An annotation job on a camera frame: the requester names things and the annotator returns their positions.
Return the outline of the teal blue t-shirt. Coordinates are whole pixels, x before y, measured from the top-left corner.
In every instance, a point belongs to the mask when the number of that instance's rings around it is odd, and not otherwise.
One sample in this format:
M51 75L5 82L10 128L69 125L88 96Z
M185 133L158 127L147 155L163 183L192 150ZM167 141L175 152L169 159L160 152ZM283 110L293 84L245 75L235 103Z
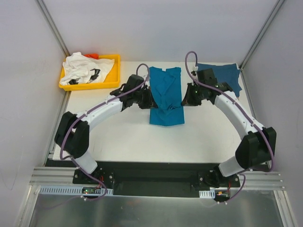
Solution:
M150 110L150 124L170 127L185 123L181 105L181 68L150 68L151 93L157 108Z

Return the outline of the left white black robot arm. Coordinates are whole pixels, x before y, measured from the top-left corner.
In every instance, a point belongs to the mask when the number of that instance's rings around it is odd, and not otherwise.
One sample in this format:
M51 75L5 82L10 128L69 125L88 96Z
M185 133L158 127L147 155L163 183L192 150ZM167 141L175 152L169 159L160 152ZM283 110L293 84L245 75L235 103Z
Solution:
M131 75L120 88L110 92L102 103L78 114L66 112L62 115L54 141L84 170L84 179L95 184L100 179L97 162L88 152L89 134L92 129L110 116L138 104L141 109L156 108L147 79Z

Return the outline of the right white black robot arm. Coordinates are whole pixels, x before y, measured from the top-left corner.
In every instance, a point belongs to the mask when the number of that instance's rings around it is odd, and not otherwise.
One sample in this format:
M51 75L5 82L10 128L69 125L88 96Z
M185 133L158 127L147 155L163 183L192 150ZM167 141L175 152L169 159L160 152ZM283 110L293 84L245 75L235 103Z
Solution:
M217 81L212 69L198 70L195 67L191 78L193 82L188 83L181 104L198 106L203 100L211 102L227 117L241 139L234 156L214 168L214 183L220 187L225 186L231 175L272 160L276 131L255 120L239 103L232 88L226 82Z

